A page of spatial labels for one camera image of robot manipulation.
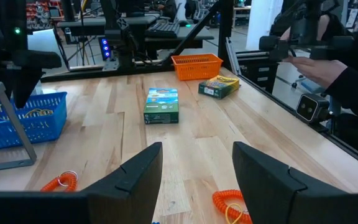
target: keyboard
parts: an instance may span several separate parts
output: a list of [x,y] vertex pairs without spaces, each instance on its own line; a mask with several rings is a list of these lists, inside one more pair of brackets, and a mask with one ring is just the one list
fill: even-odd
[[156,23],[145,31],[145,35],[146,37],[177,38],[179,28],[179,23]]

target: green box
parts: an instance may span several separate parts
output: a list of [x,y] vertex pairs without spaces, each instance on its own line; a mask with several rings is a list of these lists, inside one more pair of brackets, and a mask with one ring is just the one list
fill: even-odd
[[198,93],[223,99],[230,93],[238,90],[240,81],[238,78],[227,78],[216,76],[210,80],[203,81],[198,85]]
[[144,106],[145,124],[179,122],[178,90],[174,88],[150,88]]

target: orange coiled cable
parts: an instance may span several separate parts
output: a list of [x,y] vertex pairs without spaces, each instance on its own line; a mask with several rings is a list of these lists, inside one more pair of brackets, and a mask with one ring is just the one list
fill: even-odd
[[[216,208],[222,212],[223,214],[225,214],[226,209],[227,209],[227,205],[224,202],[227,199],[231,199],[231,198],[236,198],[239,200],[244,200],[242,198],[242,194],[241,191],[239,190],[223,190],[223,191],[217,191],[212,195],[212,201],[214,202]],[[246,224],[252,224],[252,220],[251,217],[248,214],[245,214],[243,212],[240,212],[234,208],[229,208],[227,211],[227,215],[232,218],[233,220],[237,219],[239,216],[240,217],[240,222],[241,223],[246,223]]]
[[71,172],[65,172],[62,175],[54,178],[51,182],[45,185],[41,191],[42,192],[51,192],[54,191],[59,185],[66,183],[67,187],[64,190],[65,192],[73,192],[77,188],[77,177]]

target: camera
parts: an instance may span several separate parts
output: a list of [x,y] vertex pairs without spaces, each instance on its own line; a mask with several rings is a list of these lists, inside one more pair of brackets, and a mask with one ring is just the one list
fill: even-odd
[[332,118],[329,101],[312,93],[303,94],[296,107],[297,115],[307,123],[320,123]]

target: coiled cord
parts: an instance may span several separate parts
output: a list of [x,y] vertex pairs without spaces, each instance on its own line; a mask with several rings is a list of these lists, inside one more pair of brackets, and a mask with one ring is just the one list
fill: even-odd
[[239,200],[243,200],[241,191],[239,190],[223,190],[217,191],[212,195],[212,201],[215,204],[215,207],[222,213],[226,215],[226,221],[228,224],[231,224],[229,221],[229,217],[235,220],[233,223],[240,221],[241,223],[245,224],[252,224],[251,217],[249,214],[244,212],[240,212],[236,209],[231,208],[232,205],[238,206],[240,209],[241,207],[238,204],[231,204],[227,206],[224,202],[227,199],[236,198]]
[[52,192],[54,191],[59,185],[66,187],[64,192],[73,192],[77,188],[77,180],[78,176],[73,171],[67,171],[62,173],[60,176],[54,178],[51,182],[45,185],[41,191],[42,192]]
[[[51,115],[53,114],[53,110],[49,110],[49,109],[33,109],[29,112],[27,112],[25,115],[24,115],[24,118],[28,118],[30,115],[34,114],[34,113],[38,113],[39,116],[45,116],[45,115]],[[3,118],[0,116],[0,119],[3,119],[5,121],[9,120],[8,118]]]

